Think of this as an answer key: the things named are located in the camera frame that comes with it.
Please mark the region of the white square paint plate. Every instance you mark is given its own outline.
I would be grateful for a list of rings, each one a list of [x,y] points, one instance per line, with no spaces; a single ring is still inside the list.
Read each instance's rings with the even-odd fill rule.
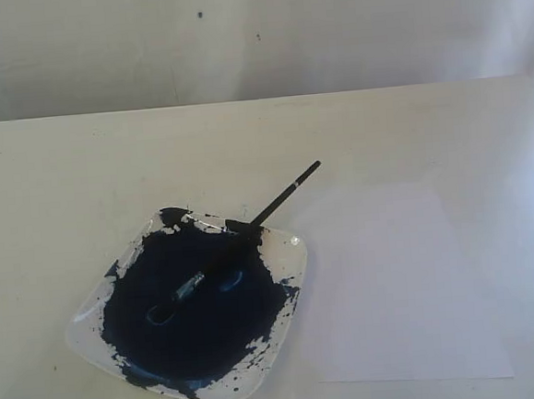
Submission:
[[[244,223],[165,207],[153,214],[67,324],[70,348],[131,385],[176,399],[246,399],[285,341],[307,248],[262,227],[163,325],[147,312],[213,259]]]

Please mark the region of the white paper sheet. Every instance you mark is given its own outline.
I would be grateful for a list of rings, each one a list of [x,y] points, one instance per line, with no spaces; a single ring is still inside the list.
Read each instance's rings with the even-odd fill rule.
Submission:
[[[295,222],[309,257],[303,353],[319,381],[513,375],[427,183],[331,190]]]

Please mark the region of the black paintbrush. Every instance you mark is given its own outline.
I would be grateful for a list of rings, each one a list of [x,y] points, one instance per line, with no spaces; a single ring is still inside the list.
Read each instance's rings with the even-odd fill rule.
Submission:
[[[263,223],[293,194],[311,175],[322,165],[320,160],[314,161],[297,179],[286,187],[271,203],[267,205],[241,232],[231,238],[231,241],[216,256],[181,286],[172,291],[169,297],[155,304],[147,312],[147,320],[152,324],[163,325],[176,313],[181,303],[187,301],[193,294],[209,281],[219,270],[227,267],[235,260],[236,255],[247,245]]]

